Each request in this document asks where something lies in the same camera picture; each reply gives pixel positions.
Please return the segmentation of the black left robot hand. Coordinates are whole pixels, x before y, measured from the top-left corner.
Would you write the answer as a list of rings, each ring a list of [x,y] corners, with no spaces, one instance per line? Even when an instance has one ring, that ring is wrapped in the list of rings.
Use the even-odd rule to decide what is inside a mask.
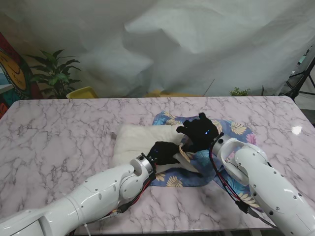
[[[155,142],[148,153],[148,157],[155,160],[157,165],[180,163],[174,155],[179,153],[179,146],[172,142]]]

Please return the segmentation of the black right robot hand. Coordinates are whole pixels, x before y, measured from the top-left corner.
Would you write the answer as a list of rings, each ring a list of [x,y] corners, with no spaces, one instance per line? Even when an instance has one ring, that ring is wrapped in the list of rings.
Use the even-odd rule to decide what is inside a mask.
[[[211,143],[219,136],[216,126],[204,113],[199,113],[199,119],[186,120],[183,126],[177,127],[176,131],[189,137],[192,144],[184,145],[185,152],[198,152],[208,150]]]

